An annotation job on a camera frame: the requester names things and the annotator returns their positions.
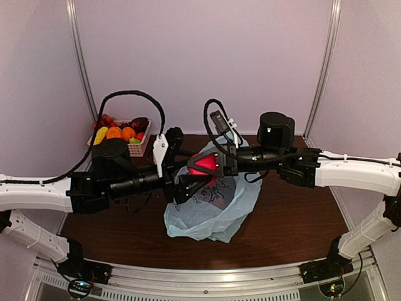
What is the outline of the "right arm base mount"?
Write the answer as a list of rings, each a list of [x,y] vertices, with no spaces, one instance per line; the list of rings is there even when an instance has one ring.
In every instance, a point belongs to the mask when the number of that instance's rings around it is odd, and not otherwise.
[[[340,236],[331,242],[325,259],[309,261],[299,266],[303,283],[319,282],[354,271],[352,261],[339,254],[339,241]]]

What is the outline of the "red lychee bunch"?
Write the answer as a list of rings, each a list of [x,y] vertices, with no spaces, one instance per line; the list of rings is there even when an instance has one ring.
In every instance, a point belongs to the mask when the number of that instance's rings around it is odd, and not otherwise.
[[[103,114],[100,120],[96,120],[93,123],[93,128],[95,129],[98,126],[98,124],[100,124],[99,128],[102,128],[102,127],[110,128],[110,127],[117,126],[115,119],[107,114]]]

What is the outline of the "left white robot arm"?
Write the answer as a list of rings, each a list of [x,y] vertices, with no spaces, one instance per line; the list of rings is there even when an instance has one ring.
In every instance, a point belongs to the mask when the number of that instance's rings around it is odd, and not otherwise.
[[[95,214],[141,194],[161,190],[168,201],[178,197],[173,173],[185,161],[181,155],[184,135],[178,127],[154,141],[155,164],[135,167],[123,139],[110,139],[93,146],[91,170],[72,172],[60,180],[13,178],[1,175],[1,234],[65,266],[76,278],[90,273],[81,243],[48,231],[40,214]]]

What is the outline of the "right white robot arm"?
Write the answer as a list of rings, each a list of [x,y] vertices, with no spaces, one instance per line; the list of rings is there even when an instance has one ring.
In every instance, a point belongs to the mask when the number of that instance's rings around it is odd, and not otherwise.
[[[289,184],[328,187],[334,193],[360,192],[371,196],[365,217],[334,239],[321,271],[334,277],[356,255],[400,227],[400,159],[374,159],[293,147],[294,120],[279,112],[260,116],[257,147],[220,144],[197,154],[187,164],[197,176],[235,176],[240,172],[276,171]]]

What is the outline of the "light blue printed plastic bag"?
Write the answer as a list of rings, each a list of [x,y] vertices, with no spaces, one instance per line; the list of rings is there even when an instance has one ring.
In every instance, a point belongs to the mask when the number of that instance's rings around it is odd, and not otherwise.
[[[258,200],[260,173],[220,177],[198,190],[184,204],[168,204],[164,212],[167,235],[229,243]]]

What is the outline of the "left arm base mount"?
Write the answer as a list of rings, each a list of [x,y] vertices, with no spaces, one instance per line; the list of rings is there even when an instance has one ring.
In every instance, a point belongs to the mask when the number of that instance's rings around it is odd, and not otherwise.
[[[69,251],[66,260],[58,264],[58,271],[69,277],[107,285],[112,267],[109,264],[84,259],[81,243],[72,239],[67,239],[66,242]]]

